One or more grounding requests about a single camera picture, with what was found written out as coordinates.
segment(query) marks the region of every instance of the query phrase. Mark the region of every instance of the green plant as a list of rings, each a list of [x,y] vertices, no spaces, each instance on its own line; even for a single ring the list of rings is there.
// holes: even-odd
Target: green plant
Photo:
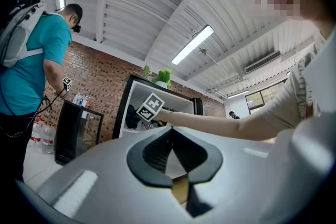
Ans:
[[[152,72],[150,70],[150,67],[147,64],[145,65],[145,67],[142,70],[143,70],[143,75],[145,77],[152,77]]]
[[[158,76],[152,79],[152,82],[156,83],[158,81],[162,81],[162,82],[167,83],[169,87],[171,74],[172,74],[172,69],[169,69],[169,68],[161,69],[159,73],[157,74]]]

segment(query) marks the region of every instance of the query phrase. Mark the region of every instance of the black pants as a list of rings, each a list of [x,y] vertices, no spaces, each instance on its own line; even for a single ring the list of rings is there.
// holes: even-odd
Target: black pants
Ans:
[[[33,122],[27,128],[32,116],[35,113],[26,115],[9,116],[0,113],[0,161],[4,165],[4,176],[7,179],[18,179],[23,181],[23,162],[25,160],[26,148],[33,131]],[[12,138],[8,135],[13,135],[17,132],[23,132],[21,136]]]

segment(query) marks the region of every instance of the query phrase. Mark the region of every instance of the teal t-shirt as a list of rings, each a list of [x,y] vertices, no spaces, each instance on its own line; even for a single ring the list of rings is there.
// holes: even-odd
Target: teal t-shirt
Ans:
[[[43,60],[51,60],[60,65],[71,43],[71,31],[66,21],[57,15],[42,15],[27,42],[27,50],[43,48],[43,54],[19,60],[12,68],[0,75],[3,96],[16,115],[35,112],[44,97],[46,76]],[[12,113],[0,94],[0,112]]]

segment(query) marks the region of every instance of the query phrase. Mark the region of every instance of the head-mounted camera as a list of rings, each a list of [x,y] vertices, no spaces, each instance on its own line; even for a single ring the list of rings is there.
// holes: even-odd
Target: head-mounted camera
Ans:
[[[79,24],[76,24],[72,29],[74,30],[74,32],[79,33],[81,28],[82,27]]]

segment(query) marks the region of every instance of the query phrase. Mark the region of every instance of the backpack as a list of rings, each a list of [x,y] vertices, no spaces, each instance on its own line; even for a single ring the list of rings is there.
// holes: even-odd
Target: backpack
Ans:
[[[11,20],[0,35],[0,67],[11,68],[18,60],[43,53],[42,48],[28,51],[27,41],[42,15],[61,16],[49,13],[45,8],[45,3],[40,0],[34,5],[17,7],[10,13]]]

